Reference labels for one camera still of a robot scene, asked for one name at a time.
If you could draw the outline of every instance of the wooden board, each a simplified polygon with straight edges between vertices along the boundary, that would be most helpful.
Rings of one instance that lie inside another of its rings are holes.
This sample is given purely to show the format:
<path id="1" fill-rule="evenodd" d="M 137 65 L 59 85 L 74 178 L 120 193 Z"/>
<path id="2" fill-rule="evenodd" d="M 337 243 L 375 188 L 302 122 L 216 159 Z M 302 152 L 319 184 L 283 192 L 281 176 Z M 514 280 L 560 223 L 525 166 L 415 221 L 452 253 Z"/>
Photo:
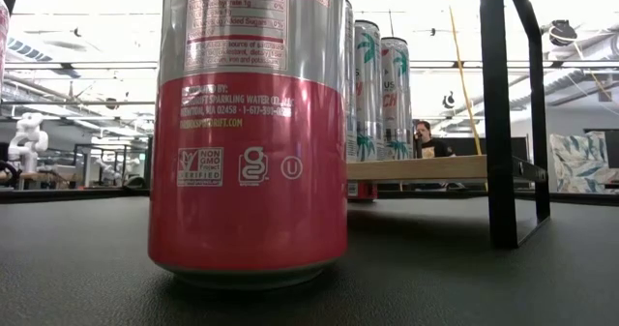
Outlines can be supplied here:
<path id="1" fill-rule="evenodd" d="M 362 162 L 347 165 L 348 180 L 479 180 L 486 179 L 486 156 L 406 161 Z"/>

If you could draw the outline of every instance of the ceiling light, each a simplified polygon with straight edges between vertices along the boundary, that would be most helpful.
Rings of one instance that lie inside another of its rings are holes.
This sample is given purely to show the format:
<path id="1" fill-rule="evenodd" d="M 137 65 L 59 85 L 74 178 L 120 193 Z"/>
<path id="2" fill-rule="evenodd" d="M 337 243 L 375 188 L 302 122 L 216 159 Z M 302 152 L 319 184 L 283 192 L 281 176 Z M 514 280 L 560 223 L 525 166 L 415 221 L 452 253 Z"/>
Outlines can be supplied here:
<path id="1" fill-rule="evenodd" d="M 566 61 L 563 67 L 576 68 L 614 68 L 619 67 L 619 61 Z"/>
<path id="2" fill-rule="evenodd" d="M 39 112 L 44 112 L 47 114 L 53 114 L 53 115 L 58 115 L 58 116 L 66 116 L 72 113 L 74 114 L 74 112 L 69 111 L 66 108 L 63 108 L 57 105 L 51 105 L 51 104 L 25 104 L 24 107 L 38 110 Z"/>
<path id="3" fill-rule="evenodd" d="M 45 62 L 24 62 L 24 63 L 7 63 L 4 66 L 5 71 L 16 71 L 16 70 L 62 70 L 62 65 L 60 64 L 48 64 Z"/>
<path id="4" fill-rule="evenodd" d="M 75 116 L 75 117 L 67 117 L 67 119 L 71 119 L 71 120 L 114 120 L 116 118 L 114 117 L 110 117 L 110 116 L 95 116 L 95 117 L 81 117 L 81 116 Z"/>
<path id="5" fill-rule="evenodd" d="M 131 69 L 156 69 L 156 61 L 139 62 L 95 62 L 95 63 L 72 63 L 74 69 L 109 69 L 109 70 L 131 70 Z"/>
<path id="6" fill-rule="evenodd" d="M 462 67 L 465 68 L 481 68 L 484 66 L 484 63 L 481 61 L 463 61 Z"/>
<path id="7" fill-rule="evenodd" d="M 127 128 L 105 128 L 107 132 L 118 133 L 124 136 L 144 136 L 144 133 L 139 133 Z"/>
<path id="8" fill-rule="evenodd" d="M 11 119 L 15 119 L 15 120 L 19 120 L 21 119 L 21 116 L 13 116 L 10 117 Z M 62 117 L 56 117 L 56 116 L 43 116 L 43 120 L 61 120 Z"/>
<path id="9" fill-rule="evenodd" d="M 84 128 L 89 128 L 89 129 L 94 129 L 94 130 L 99 130 L 99 129 L 101 128 L 101 127 L 96 126 L 96 125 L 94 125 L 94 124 L 92 124 L 92 123 L 82 122 L 82 121 L 80 121 L 80 120 L 74 120 L 74 122 L 75 122 L 76 124 L 78 124 L 79 126 L 82 126 L 82 127 L 84 127 Z"/>
<path id="10" fill-rule="evenodd" d="M 454 61 L 411 61 L 410 67 L 412 69 L 426 69 L 426 68 L 452 68 Z"/>

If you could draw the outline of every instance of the black shirt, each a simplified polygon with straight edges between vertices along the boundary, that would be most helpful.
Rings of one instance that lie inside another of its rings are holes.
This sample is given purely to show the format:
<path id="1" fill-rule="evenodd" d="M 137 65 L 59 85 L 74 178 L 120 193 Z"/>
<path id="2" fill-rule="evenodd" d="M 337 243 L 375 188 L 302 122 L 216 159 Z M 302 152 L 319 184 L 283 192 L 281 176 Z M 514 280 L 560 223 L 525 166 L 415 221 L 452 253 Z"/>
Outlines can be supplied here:
<path id="1" fill-rule="evenodd" d="M 422 158 L 439 158 L 449 157 L 454 151 L 445 142 L 437 139 L 431 139 L 428 142 L 422 143 Z"/>

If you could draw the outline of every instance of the man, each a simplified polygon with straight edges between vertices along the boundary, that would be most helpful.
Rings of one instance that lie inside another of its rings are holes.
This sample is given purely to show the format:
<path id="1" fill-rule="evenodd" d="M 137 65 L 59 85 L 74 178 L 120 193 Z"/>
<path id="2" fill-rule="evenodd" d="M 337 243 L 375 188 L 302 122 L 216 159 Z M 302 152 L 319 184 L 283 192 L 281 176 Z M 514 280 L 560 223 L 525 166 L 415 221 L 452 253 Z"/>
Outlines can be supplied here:
<path id="1" fill-rule="evenodd" d="M 432 138 L 430 125 L 426 121 L 417 123 L 417 140 L 421 140 L 421 158 L 454 157 L 456 154 L 445 142 Z"/>

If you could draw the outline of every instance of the can bottom rim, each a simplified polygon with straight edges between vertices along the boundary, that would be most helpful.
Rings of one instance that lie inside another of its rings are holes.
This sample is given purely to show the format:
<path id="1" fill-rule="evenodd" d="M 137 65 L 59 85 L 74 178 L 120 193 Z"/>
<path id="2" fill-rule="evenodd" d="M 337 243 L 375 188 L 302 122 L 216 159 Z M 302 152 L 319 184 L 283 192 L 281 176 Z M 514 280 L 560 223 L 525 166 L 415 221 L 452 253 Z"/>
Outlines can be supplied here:
<path id="1" fill-rule="evenodd" d="M 256 271 L 208 271 L 179 268 L 155 262 L 180 282 L 218 290 L 266 290 L 308 282 L 318 277 L 336 258 L 309 265 Z"/>

